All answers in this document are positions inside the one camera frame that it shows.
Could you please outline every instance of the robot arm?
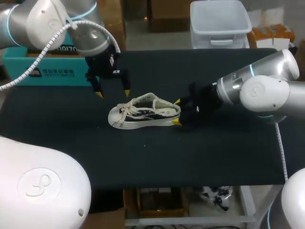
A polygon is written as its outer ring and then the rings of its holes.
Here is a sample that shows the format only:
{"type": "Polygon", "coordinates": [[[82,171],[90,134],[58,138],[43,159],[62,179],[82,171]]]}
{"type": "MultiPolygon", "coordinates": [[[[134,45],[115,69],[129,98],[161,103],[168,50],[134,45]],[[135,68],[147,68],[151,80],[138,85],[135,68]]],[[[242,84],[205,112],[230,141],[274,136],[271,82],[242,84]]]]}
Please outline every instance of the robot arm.
{"type": "Polygon", "coordinates": [[[20,5],[0,4],[0,29],[4,33],[0,37],[0,48],[25,46],[43,50],[24,74],[0,86],[0,91],[27,77],[49,49],[56,49],[62,44],[67,30],[77,51],[85,56],[89,67],[86,78],[96,94],[103,98],[98,77],[119,78],[128,96],[128,73],[117,69],[116,64],[120,48],[103,27],[95,0],[25,0],[20,5]]]}
{"type": "MultiPolygon", "coordinates": [[[[25,0],[22,4],[0,4],[0,49],[12,46],[43,49],[51,37],[72,20],[92,21],[102,25],[95,0],[25,0]]],[[[84,56],[97,55],[110,45],[107,36],[92,26],[79,25],[68,29],[78,52],[84,56]]],[[[58,48],[65,33],[53,44],[58,48]]]]}

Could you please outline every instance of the white cable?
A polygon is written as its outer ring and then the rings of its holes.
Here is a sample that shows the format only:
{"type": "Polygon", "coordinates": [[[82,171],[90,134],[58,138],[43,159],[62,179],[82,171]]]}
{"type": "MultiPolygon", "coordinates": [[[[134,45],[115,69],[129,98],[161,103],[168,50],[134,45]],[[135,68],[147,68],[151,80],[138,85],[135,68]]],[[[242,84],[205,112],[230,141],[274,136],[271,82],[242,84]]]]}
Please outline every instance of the white cable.
{"type": "MultiPolygon", "coordinates": [[[[115,47],[115,51],[116,52],[121,52],[120,47],[118,45],[118,43],[116,42],[115,38],[112,36],[112,34],[106,30],[104,27],[102,27],[99,24],[96,24],[94,22],[91,21],[75,21],[74,25],[88,25],[88,26],[94,26],[97,29],[101,30],[103,33],[105,33],[110,40],[112,41],[114,47],[115,47]]],[[[54,42],[60,37],[60,35],[63,34],[63,32],[65,32],[67,29],[69,29],[70,27],[72,27],[71,24],[66,24],[65,26],[63,26],[53,37],[52,39],[48,42],[48,44],[46,45],[46,47],[44,47],[44,49],[41,51],[41,53],[39,54],[39,56],[36,58],[36,60],[33,62],[33,64],[21,75],[19,76],[17,79],[0,86],[0,91],[9,89],[13,86],[15,86],[16,84],[20,83],[22,80],[24,80],[27,76],[29,76],[29,74],[37,67],[37,65],[40,63],[40,61],[43,59],[43,57],[46,55],[47,51],[51,48],[51,46],[54,44],[54,42]]]]}
{"type": "Polygon", "coordinates": [[[283,147],[283,143],[282,143],[281,132],[280,132],[280,128],[278,126],[278,123],[275,123],[275,131],[276,131],[277,140],[278,140],[278,144],[280,146],[280,151],[281,151],[281,156],[282,156],[282,164],[283,164],[285,182],[287,182],[288,174],[287,174],[286,160],[285,160],[285,154],[284,154],[284,147],[283,147]]]}

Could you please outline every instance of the black and white object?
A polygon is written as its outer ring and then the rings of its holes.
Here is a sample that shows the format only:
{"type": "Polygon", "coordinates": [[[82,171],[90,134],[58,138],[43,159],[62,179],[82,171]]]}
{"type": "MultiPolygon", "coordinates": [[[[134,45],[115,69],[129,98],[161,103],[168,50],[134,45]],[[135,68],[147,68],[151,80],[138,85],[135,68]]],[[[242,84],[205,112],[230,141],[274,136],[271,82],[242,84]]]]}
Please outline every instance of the black and white object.
{"type": "Polygon", "coordinates": [[[220,207],[222,210],[229,210],[230,200],[232,195],[232,186],[222,187],[203,187],[202,192],[199,193],[203,200],[220,207]]]}
{"type": "Polygon", "coordinates": [[[137,129],[144,126],[170,126],[179,118],[178,105],[147,93],[126,104],[118,104],[108,115],[108,122],[118,129],[137,129]]]}

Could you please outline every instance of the logo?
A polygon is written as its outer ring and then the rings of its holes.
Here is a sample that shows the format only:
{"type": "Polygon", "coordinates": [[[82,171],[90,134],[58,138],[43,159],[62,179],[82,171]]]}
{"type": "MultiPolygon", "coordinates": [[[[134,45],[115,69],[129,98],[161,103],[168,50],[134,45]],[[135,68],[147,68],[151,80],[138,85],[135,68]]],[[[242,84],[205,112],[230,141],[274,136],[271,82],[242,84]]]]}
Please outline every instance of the logo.
{"type": "Polygon", "coordinates": [[[32,169],[19,179],[18,193],[29,202],[46,203],[55,199],[61,189],[61,180],[47,168],[32,169]]]}
{"type": "Polygon", "coordinates": [[[34,70],[30,73],[30,77],[41,77],[41,72],[39,68],[34,68],[34,70]]]}

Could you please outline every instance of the shoe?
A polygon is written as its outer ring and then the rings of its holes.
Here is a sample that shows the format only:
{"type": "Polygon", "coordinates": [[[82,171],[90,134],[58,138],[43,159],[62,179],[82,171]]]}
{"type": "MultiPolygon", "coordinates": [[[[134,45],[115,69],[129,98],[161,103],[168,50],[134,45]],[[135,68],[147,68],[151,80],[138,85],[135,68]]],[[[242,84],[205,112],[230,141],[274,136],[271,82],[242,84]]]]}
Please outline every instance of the shoe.
{"type": "Polygon", "coordinates": [[[170,126],[179,118],[180,106],[147,93],[126,104],[118,104],[108,115],[108,122],[118,129],[132,130],[144,126],[170,126]]]}

